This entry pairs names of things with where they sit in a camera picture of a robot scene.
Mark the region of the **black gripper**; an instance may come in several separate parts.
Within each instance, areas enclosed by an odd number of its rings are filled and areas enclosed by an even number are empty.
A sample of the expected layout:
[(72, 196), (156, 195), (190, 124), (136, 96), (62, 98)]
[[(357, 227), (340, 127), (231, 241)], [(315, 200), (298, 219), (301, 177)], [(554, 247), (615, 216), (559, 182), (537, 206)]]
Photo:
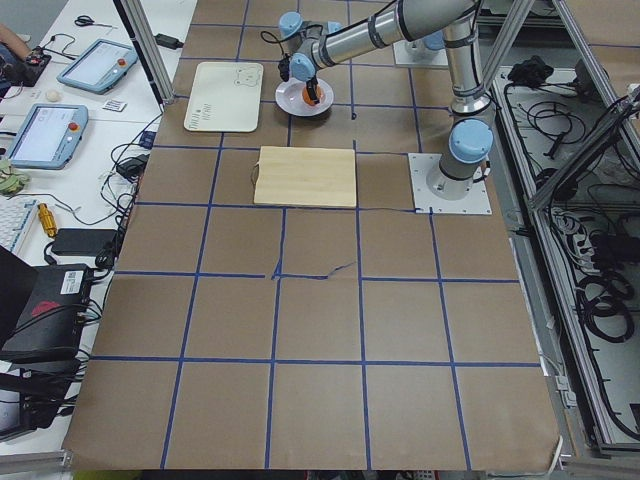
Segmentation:
[[(316, 97), (315, 103), (310, 96)], [(313, 76), (312, 78), (306, 81), (305, 90), (304, 90), (304, 102), (306, 104), (319, 104), (322, 98), (323, 98), (323, 91), (319, 87), (317, 77)]]

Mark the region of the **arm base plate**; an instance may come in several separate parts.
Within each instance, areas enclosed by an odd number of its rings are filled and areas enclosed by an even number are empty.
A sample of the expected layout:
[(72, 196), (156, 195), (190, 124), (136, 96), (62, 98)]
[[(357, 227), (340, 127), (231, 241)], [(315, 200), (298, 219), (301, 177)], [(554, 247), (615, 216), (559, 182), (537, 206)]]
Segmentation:
[(440, 169), (441, 154), (409, 153), (414, 209), (421, 214), (491, 215), (485, 181), (478, 167), (474, 176), (453, 180)]
[(399, 41), (393, 45), (395, 64), (405, 68), (446, 70), (446, 50), (431, 50), (420, 42)]

